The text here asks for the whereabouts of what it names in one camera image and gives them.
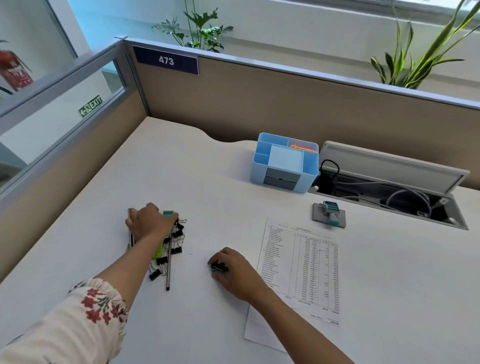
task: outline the fire extinguisher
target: fire extinguisher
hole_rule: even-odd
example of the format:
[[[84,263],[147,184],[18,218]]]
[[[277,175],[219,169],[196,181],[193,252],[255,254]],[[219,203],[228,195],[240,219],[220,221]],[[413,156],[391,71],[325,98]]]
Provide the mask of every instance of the fire extinguisher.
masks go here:
[[[8,43],[6,40],[0,40],[0,43],[4,42]],[[15,53],[0,49],[0,74],[14,91],[33,83],[32,77],[26,70],[31,72]]]

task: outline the blue desk organizer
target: blue desk organizer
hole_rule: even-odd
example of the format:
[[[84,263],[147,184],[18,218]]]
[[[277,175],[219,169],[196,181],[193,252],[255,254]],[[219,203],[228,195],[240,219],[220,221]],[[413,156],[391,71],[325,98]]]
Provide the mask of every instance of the blue desk organizer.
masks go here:
[[[291,148],[297,145],[307,150]],[[260,133],[250,181],[306,193],[318,176],[318,144]]]

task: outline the white floral blouse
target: white floral blouse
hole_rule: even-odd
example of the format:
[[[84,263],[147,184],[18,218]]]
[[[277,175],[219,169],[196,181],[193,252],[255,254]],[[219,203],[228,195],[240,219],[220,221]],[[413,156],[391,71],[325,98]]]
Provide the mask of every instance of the white floral blouse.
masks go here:
[[[89,279],[0,350],[0,364],[105,364],[120,352],[127,307],[109,283]]]

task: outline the document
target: document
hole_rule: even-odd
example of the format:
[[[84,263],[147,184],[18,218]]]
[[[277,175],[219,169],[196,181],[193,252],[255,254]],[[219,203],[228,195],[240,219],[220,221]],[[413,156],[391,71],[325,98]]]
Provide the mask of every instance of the document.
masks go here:
[[[268,220],[257,271],[285,303],[338,345],[338,245],[332,234]],[[285,351],[251,306],[244,337]]]

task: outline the exit sign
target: exit sign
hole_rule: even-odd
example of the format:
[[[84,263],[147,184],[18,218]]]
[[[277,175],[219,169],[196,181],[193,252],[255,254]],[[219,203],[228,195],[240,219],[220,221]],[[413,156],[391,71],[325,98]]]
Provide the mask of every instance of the exit sign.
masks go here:
[[[102,98],[100,95],[98,95],[96,98],[93,98],[89,102],[87,102],[85,105],[83,105],[81,108],[78,109],[78,113],[82,117],[82,119],[90,114],[93,110],[98,108],[102,104]]]

